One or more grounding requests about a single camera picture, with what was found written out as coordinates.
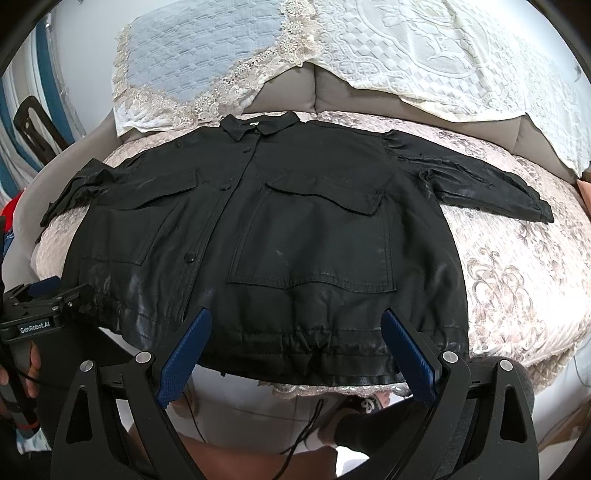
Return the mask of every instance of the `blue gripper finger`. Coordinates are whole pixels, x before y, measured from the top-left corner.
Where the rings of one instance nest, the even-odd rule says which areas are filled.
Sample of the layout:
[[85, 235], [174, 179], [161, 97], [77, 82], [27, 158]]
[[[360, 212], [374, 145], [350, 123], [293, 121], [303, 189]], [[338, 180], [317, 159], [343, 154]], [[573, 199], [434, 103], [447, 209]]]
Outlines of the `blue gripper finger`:
[[431, 362], [427, 359], [425, 353], [429, 356], [433, 356], [433, 353], [421, 350], [423, 345], [420, 345], [420, 334], [413, 332], [415, 333], [413, 339], [391, 310], [386, 310], [382, 315], [381, 327], [384, 342], [402, 372], [413, 397], [428, 406], [433, 405], [437, 400], [436, 383], [439, 381], [439, 375], [436, 375], [436, 366], [439, 363], [437, 358], [435, 357]]
[[193, 323], [186, 328], [160, 371], [156, 372], [156, 377], [160, 378], [156, 400], [162, 408], [166, 408], [171, 401], [181, 397], [184, 386], [187, 384], [193, 368], [197, 365], [211, 332], [212, 316], [208, 310], [202, 309]]

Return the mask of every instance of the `wall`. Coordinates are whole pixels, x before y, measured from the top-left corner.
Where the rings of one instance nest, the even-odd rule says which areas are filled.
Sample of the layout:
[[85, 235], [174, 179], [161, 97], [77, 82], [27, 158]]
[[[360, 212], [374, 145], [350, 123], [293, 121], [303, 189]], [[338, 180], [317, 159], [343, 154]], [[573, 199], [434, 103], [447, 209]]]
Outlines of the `wall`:
[[68, 97], [87, 133], [109, 113], [117, 35], [138, 16], [176, 0], [62, 0], [52, 28]]

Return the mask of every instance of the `human hand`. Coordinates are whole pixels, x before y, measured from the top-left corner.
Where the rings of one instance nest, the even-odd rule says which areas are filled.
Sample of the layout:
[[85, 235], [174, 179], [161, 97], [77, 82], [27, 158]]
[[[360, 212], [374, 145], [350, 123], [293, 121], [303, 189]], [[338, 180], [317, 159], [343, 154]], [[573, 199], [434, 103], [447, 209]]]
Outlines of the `human hand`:
[[[39, 377], [39, 370], [41, 369], [41, 354], [39, 348], [34, 342], [31, 342], [31, 366], [26, 373], [29, 377], [37, 379]], [[8, 385], [8, 372], [0, 366], [0, 385]], [[27, 395], [31, 398], [36, 398], [39, 395], [39, 385], [31, 380], [25, 380], [25, 388]], [[0, 400], [0, 416], [10, 418], [10, 413], [4, 405], [4, 402]]]

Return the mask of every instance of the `red object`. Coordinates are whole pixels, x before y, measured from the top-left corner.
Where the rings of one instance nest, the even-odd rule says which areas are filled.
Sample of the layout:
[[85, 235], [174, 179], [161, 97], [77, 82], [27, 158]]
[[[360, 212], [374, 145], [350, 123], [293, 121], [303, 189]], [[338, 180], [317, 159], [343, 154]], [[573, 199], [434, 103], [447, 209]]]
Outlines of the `red object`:
[[17, 207], [18, 199], [21, 197], [21, 195], [22, 192], [20, 192], [10, 202], [8, 202], [0, 214], [6, 217], [6, 225], [4, 226], [5, 233], [12, 229], [12, 217], [14, 216], [14, 209]]

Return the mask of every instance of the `button placket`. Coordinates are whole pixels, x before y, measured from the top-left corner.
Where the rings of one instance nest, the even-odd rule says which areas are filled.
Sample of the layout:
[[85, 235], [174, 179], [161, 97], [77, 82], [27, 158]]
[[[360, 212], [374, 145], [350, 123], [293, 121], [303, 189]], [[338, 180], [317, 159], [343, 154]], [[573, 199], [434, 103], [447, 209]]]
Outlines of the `button placket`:
[[[198, 246], [204, 244], [207, 245], [209, 237], [211, 237], [211, 234], [213, 232], [213, 227], [217, 223], [217, 220], [220, 218], [220, 216], [223, 214], [223, 211], [226, 208], [228, 201], [232, 197], [232, 193], [234, 193], [234, 190], [240, 183], [240, 180], [244, 175], [244, 172], [246, 171], [246, 168], [248, 167], [249, 163], [251, 162], [252, 157], [256, 153], [256, 147], [258, 145], [258, 141], [261, 138], [261, 134], [257, 130], [256, 135], [253, 135], [250, 138], [249, 137], [250, 135], [246, 135], [243, 137], [241, 141], [238, 142], [239, 144], [244, 144], [247, 146], [244, 146], [244, 148], [242, 149], [242, 154], [244, 155], [244, 158], [242, 159], [242, 163], [238, 167], [237, 175], [229, 179], [228, 182], [225, 182], [222, 185], [220, 185], [220, 189], [223, 191], [223, 194], [221, 195], [217, 205], [213, 208], [212, 215], [209, 218], [207, 225], [202, 229], [203, 234], [199, 235], [196, 242], [190, 247], [189, 252], [187, 252], [184, 256], [185, 266], [188, 268], [188, 271], [186, 271], [186, 273], [182, 273], [181, 275], [179, 275], [177, 291], [180, 291], [182, 293], [180, 301], [176, 303], [176, 308], [178, 309], [185, 305], [185, 303], [189, 300], [190, 292], [193, 289], [195, 279], [197, 278], [197, 273], [199, 272], [199, 265], [201, 264], [201, 259], [203, 258], [205, 249], [199, 249]], [[182, 287], [182, 279], [186, 280], [185, 288]], [[170, 312], [170, 309], [174, 308], [173, 304], [174, 302], [170, 302], [169, 314], [172, 313]]]

